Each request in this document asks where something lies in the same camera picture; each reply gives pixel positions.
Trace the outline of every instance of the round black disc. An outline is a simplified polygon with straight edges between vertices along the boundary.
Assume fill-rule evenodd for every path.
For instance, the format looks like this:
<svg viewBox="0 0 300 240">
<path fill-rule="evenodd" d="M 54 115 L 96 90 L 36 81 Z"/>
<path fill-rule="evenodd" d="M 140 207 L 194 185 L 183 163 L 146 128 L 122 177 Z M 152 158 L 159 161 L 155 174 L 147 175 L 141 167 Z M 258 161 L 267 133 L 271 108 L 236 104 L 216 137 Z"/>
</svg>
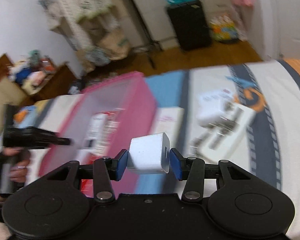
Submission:
<svg viewBox="0 0 300 240">
<path fill-rule="evenodd" d="M 294 217 L 292 201 L 262 181 L 233 180 L 211 195 L 207 208 L 218 225 L 246 238 L 283 233 Z"/>
<path fill-rule="evenodd" d="M 80 225 L 88 212 L 84 194 L 65 181 L 50 180 L 10 196 L 3 205 L 2 217 L 17 236 L 54 239 Z"/>
</svg>

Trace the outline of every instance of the white wall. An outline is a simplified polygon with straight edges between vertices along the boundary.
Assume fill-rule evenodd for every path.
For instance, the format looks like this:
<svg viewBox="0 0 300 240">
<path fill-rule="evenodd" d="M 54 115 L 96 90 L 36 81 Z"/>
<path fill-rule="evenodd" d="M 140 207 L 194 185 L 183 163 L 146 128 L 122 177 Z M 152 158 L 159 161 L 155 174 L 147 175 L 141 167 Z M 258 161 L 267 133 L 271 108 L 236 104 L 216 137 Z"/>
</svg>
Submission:
<svg viewBox="0 0 300 240">
<path fill-rule="evenodd" d="M 39 49 L 55 64 L 69 62 L 79 76 L 82 66 L 65 38 L 48 30 L 43 8 L 37 0 L 0 0 L 0 55 L 7 53 L 13 61 Z"/>
<path fill-rule="evenodd" d="M 249 42 L 263 60 L 278 58 L 276 0 L 254 0 L 254 7 L 242 7 Z"/>
</svg>

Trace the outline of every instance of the wooden floor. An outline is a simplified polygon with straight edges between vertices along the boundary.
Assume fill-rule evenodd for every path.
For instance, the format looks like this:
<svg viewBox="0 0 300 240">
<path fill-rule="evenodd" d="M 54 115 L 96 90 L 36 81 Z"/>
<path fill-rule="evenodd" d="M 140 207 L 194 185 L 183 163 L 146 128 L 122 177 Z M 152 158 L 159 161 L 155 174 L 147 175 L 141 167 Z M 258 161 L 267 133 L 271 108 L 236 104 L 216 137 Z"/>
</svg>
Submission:
<svg viewBox="0 0 300 240">
<path fill-rule="evenodd" d="M 188 52 L 182 52 L 180 48 L 156 51 L 152 52 L 151 58 L 155 63 L 156 69 L 151 67 L 147 55 L 142 53 L 112 62 L 107 67 L 97 68 L 89 73 L 88 77 L 104 77 L 109 72 L 117 72 L 120 75 L 131 71 L 140 71 L 145 76 L 151 76 L 178 69 L 261 61 L 259 55 L 247 41 L 240 41 L 236 44 L 214 42 L 208 48 Z"/>
</svg>

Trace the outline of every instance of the pink plastic storage box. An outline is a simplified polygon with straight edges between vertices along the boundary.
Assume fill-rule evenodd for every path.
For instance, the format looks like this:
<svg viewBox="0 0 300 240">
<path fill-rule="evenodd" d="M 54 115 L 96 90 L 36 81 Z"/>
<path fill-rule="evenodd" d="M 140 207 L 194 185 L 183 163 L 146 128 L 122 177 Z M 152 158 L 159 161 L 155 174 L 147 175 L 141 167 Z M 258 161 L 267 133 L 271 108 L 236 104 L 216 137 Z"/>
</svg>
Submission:
<svg viewBox="0 0 300 240">
<path fill-rule="evenodd" d="M 147 135 L 150 131 L 156 111 L 156 101 L 142 73 L 131 72 L 85 89 L 82 98 L 74 106 L 59 132 L 60 137 L 72 139 L 72 145 L 53 145 L 42 160 L 39 176 L 71 160 L 80 159 L 80 164 L 93 163 L 98 157 L 89 154 L 83 158 L 83 161 L 82 156 L 78 156 L 90 119 L 94 114 L 118 109 L 120 111 L 116 121 L 119 122 L 119 126 L 110 136 L 110 146 L 104 154 L 112 158 L 121 149 L 129 149 L 132 138 Z M 133 193 L 137 179 L 137 174 L 126 170 L 121 181 L 112 181 L 116 196 L 119 193 Z M 82 181 L 81 190 L 92 197 L 92 181 Z"/>
</svg>

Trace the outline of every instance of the blue gripper pad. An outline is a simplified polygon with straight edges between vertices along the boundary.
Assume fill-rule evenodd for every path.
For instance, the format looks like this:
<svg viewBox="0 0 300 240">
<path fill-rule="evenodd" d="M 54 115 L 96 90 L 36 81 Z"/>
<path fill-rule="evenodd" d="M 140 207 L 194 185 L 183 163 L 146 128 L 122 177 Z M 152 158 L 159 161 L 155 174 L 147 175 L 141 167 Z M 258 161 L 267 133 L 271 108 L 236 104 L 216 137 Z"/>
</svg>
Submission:
<svg viewBox="0 0 300 240">
<path fill-rule="evenodd" d="M 170 156 L 169 156 L 170 157 L 170 165 L 171 165 L 174 175 L 176 176 L 176 178 L 178 180 L 183 180 L 181 161 L 180 161 L 181 154 L 174 148 L 170 150 L 169 154 L 170 154 Z"/>
<path fill-rule="evenodd" d="M 123 176 L 123 173 L 128 164 L 128 156 L 129 156 L 129 152 L 127 150 L 125 150 L 125 152 L 118 159 L 118 167 L 117 167 L 117 171 L 116 171 L 116 181 L 119 181 Z"/>
</svg>

